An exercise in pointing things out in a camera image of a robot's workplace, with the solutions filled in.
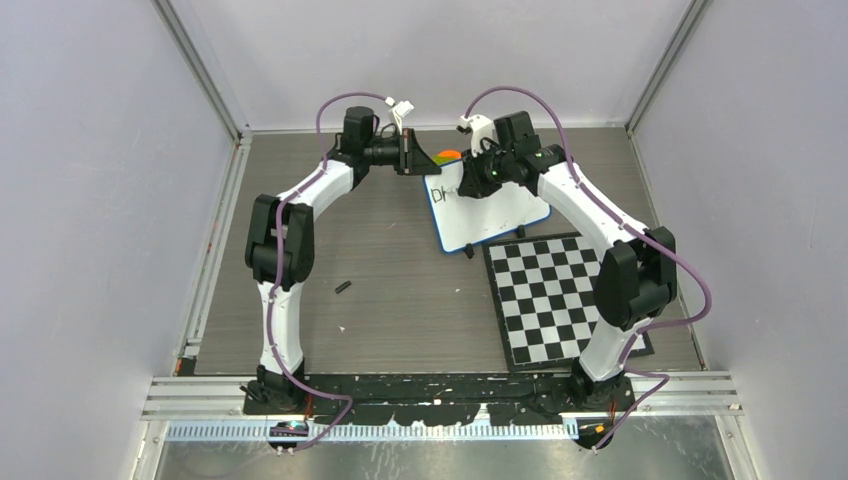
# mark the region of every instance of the checkerboard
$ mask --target checkerboard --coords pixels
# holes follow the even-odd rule
[[[592,285],[601,265],[578,234],[484,244],[483,254],[510,371],[567,367],[598,321]],[[653,353],[643,335],[631,356]]]

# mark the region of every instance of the black base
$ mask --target black base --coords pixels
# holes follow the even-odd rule
[[[624,376],[624,372],[602,382],[593,382],[579,361],[575,361],[571,367],[571,376],[568,378],[568,392],[574,406],[586,411],[609,411],[613,403],[620,409],[620,405],[632,403],[633,388],[630,379]]]
[[[609,415],[611,403],[578,407],[569,390],[569,376],[551,373],[517,374],[417,374],[417,375],[310,375],[305,382],[322,392],[353,397],[354,406],[342,424],[399,425],[423,421],[428,426],[470,423],[485,403],[492,425],[561,424],[560,412],[591,411],[598,418]],[[616,409],[633,404],[630,381],[626,377],[615,389]],[[432,405],[433,399],[441,405]],[[327,424],[344,407],[343,401],[313,397],[313,415],[318,424]],[[297,410],[304,412],[304,406]],[[270,402],[247,396],[246,415],[274,415],[283,411]]]
[[[300,382],[305,382],[305,364],[305,361],[301,362],[293,373]],[[306,392],[290,382],[285,375],[269,372],[262,365],[256,367],[256,380],[251,380],[241,389],[247,394],[243,410],[247,415],[291,413],[299,410],[306,398]]]

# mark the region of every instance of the white wall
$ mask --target white wall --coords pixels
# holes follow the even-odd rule
[[[475,95],[499,84],[535,91],[568,125],[623,124],[688,4],[177,2],[254,130],[313,128],[326,99],[358,90],[409,98],[412,125],[454,125]],[[550,123],[526,99],[502,95],[489,103],[495,113],[528,109]],[[340,125],[341,112],[328,111],[327,125]]]
[[[126,474],[230,150],[149,0],[0,2],[0,476]]]
[[[843,0],[713,2],[637,131],[660,220],[714,289],[698,338],[780,479],[848,469],[846,32]]]

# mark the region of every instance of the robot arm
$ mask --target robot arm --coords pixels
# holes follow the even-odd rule
[[[260,195],[253,203],[245,263],[253,271],[262,299],[263,312],[271,299],[277,275],[277,235],[283,235],[283,275],[280,291],[276,292],[271,310],[271,329],[283,366],[296,378],[303,380],[304,359],[300,347],[300,297],[303,284],[312,271],[315,260],[314,223],[327,207],[356,188],[371,166],[391,165],[399,175],[432,175],[441,173],[415,137],[411,128],[398,122],[412,110],[409,102],[393,103],[390,114],[394,130],[383,136],[375,132],[379,119],[366,107],[347,109],[342,133],[327,153],[326,168],[319,166],[307,178],[317,179],[309,184],[303,180],[296,187],[277,196]],[[276,212],[280,201],[296,194],[283,209],[283,231],[276,231]],[[283,408],[300,404],[303,391],[285,377],[277,363],[263,330],[262,357],[257,367],[257,380],[247,386],[247,393],[261,402]]]
[[[542,148],[526,112],[494,121],[481,115],[461,118],[458,130],[471,134],[463,155],[458,194],[485,198],[515,182],[562,213],[591,243],[601,260],[593,285],[600,317],[586,349],[572,369],[572,397],[578,406],[605,403],[623,378],[622,353],[636,331],[651,323],[677,296],[674,263],[615,224],[580,189],[586,186],[627,224],[675,250],[663,227],[648,229],[628,216],[574,165],[574,178],[559,145]]]

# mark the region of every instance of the gray floor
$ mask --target gray floor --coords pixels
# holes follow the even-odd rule
[[[653,224],[635,156],[621,128],[569,130],[575,158],[607,196]],[[543,131],[544,144],[557,142]],[[463,149],[454,131],[418,132],[424,150]],[[252,373],[262,348],[259,294],[244,265],[253,199],[277,194],[318,162],[314,134],[254,137],[215,288],[196,372]],[[560,215],[528,235],[571,232]],[[499,372],[506,370],[482,255],[445,255],[419,177],[372,168],[316,222],[316,262],[303,292],[301,343],[311,373]],[[341,295],[334,288],[350,280]],[[679,304],[662,319],[680,318]],[[700,368],[685,328],[651,332],[656,353],[632,359],[649,370]]]

